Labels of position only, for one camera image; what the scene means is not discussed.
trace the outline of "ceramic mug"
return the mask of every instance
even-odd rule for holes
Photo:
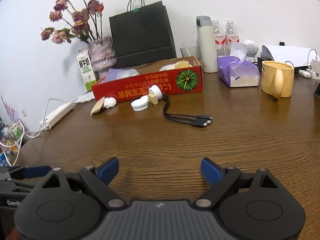
[[[293,88],[294,67],[277,61],[262,62],[261,89],[275,98],[288,98]]]

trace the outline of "green pumpkin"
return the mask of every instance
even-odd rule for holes
[[[193,70],[185,69],[178,74],[176,83],[181,90],[191,91],[198,85],[198,74]]]

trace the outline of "blue gripper pad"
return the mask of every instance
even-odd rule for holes
[[[51,171],[50,166],[26,167],[24,168],[22,175],[25,178],[37,178],[37,177],[44,177],[50,171]]]
[[[111,158],[96,168],[94,173],[105,185],[109,185],[109,183],[118,174],[118,171],[119,160],[117,158]]]
[[[201,161],[201,173],[206,180],[213,186],[220,181],[226,174],[224,168],[214,163],[209,158],[203,158]]]

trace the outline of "wall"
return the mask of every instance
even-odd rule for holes
[[[108,16],[126,10],[128,0],[100,0],[105,5],[103,29],[110,33]],[[146,4],[159,0],[146,0]],[[285,41],[289,46],[315,48],[320,28],[317,16],[320,0],[162,0],[166,5],[173,37],[180,55],[181,44],[196,45],[195,18],[209,15],[225,25],[234,19],[240,39],[263,44]],[[48,98],[71,101],[85,92],[76,62],[76,54],[84,43],[55,45],[40,40],[41,27],[63,27],[63,22],[50,23],[48,15],[55,0],[0,0],[0,94],[17,104],[30,130],[38,130]],[[73,1],[83,8],[81,0]],[[49,111],[59,103],[52,102]],[[7,121],[2,103],[0,116]]]

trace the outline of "purple tissue package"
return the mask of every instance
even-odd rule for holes
[[[255,64],[238,57],[218,57],[219,77],[229,87],[256,87],[260,85],[260,72]]]

